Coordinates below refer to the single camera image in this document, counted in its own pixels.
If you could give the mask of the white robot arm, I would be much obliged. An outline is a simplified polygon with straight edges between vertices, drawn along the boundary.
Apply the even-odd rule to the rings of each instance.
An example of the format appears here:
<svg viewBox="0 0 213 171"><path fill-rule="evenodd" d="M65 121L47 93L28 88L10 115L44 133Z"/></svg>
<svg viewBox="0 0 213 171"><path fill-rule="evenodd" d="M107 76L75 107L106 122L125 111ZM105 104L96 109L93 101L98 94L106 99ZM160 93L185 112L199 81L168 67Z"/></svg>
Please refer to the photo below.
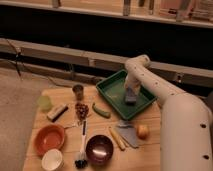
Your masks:
<svg viewBox="0 0 213 171"><path fill-rule="evenodd" d="M161 110L160 171L213 171L213 112L197 96L149 71L147 55L125 62L125 86L153 93Z"/></svg>

